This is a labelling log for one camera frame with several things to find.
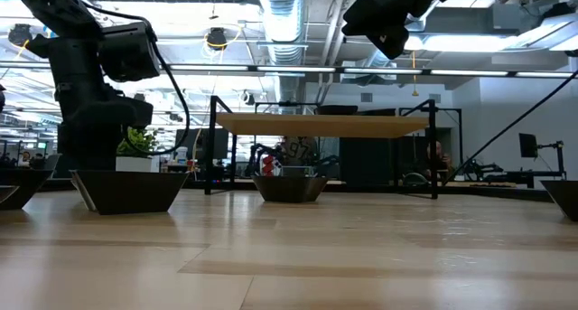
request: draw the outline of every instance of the wooden table surface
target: wooden table surface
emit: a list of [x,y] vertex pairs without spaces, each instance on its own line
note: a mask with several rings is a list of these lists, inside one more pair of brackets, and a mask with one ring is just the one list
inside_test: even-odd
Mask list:
[[6,310],[575,310],[578,225],[553,203],[183,190],[168,213],[80,195],[0,211]]
[[428,119],[218,113],[217,123],[237,135],[397,138],[424,129]]

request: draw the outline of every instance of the ceiling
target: ceiling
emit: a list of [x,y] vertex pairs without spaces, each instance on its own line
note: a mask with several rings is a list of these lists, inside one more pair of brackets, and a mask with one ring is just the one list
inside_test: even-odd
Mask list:
[[[266,36],[261,6],[254,4],[219,3],[219,0],[92,0],[100,7],[125,14],[137,14],[151,21],[157,36],[163,57],[169,63],[223,63],[223,64],[268,64],[271,62],[270,51],[267,49],[270,40]],[[341,41],[339,36],[342,22],[339,13],[343,12],[354,0],[305,0],[304,35],[299,43],[305,47],[301,64],[330,65],[331,58],[323,62],[323,51],[329,36],[330,52],[335,52],[334,64],[341,65],[345,61],[361,62],[374,51],[374,46],[364,37],[346,38]],[[463,11],[473,11],[474,14],[486,13],[492,5],[516,6],[522,14],[524,26],[536,21],[533,16],[542,10],[539,7],[525,12],[520,4],[535,3],[543,0],[449,0],[439,5],[430,17],[432,24],[436,14],[442,15],[456,11],[455,17]],[[126,20],[95,14],[104,25],[126,23]],[[44,33],[40,22],[33,19],[31,13],[18,0],[0,0],[0,61],[40,61],[41,59],[28,51],[21,51],[8,42],[7,34],[15,23],[28,23],[33,26],[33,33]],[[207,49],[205,35],[210,28],[222,27],[230,42],[222,52],[212,52]],[[439,69],[483,69],[483,70],[558,70],[567,64],[563,52],[539,50],[531,52],[407,52],[395,60],[397,67],[403,68],[439,68]],[[14,117],[0,116],[4,121],[0,127],[54,127],[60,121],[58,104],[54,102],[52,92],[54,84],[48,70],[9,70],[0,69],[2,84],[8,88],[6,94],[8,107],[25,108],[23,114]],[[318,81],[317,76],[306,76],[306,81]],[[398,76],[388,84],[413,82],[412,76]],[[444,84],[447,89],[454,89],[467,78],[423,77],[420,83]],[[274,76],[208,76],[180,73],[177,81],[185,93],[193,115],[193,124],[206,123],[208,96],[219,95],[227,105],[240,111],[252,111],[253,107],[243,102],[243,94],[253,94],[256,101],[276,101]],[[145,94],[147,101],[155,106],[154,124],[158,127],[172,128],[182,126],[182,122],[171,121],[166,112],[178,113],[182,110],[174,95],[171,82],[166,76],[142,80],[136,83],[113,83],[116,89],[122,89],[127,96],[136,93]],[[0,132],[0,139],[17,137],[15,132]]]

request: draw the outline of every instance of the computer monitor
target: computer monitor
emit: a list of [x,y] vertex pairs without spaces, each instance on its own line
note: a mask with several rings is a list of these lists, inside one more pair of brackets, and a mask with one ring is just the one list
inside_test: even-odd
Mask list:
[[[197,154],[195,158],[197,160],[202,160],[205,157],[205,153],[207,150],[207,140],[209,138],[209,130],[207,128],[204,129],[191,129],[189,130],[189,135],[185,138],[182,146],[187,147],[187,158],[192,159],[192,145],[195,142],[195,138],[199,133],[199,139],[197,139]],[[184,134],[184,129],[178,129],[176,135],[176,141],[178,142],[181,140],[182,134]],[[226,159],[227,158],[227,151],[228,151],[228,131],[223,128],[215,129],[215,149],[213,152],[214,159]]]
[[536,136],[530,134],[519,134],[520,137],[520,154],[522,157],[537,158],[538,143]]

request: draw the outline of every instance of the wooden shelf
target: wooden shelf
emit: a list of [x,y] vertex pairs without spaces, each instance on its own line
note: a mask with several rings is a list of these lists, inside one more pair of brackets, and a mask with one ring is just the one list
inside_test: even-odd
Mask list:
[[217,123],[237,135],[397,138],[424,129],[428,119],[218,113]]

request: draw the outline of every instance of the potted plant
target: potted plant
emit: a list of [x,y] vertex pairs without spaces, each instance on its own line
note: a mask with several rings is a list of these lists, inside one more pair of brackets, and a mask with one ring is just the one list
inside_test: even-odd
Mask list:
[[[143,129],[128,129],[128,138],[141,151],[153,151],[158,145],[156,131],[146,132]],[[149,155],[135,151],[123,140],[117,148],[117,171],[158,172],[158,162]]]

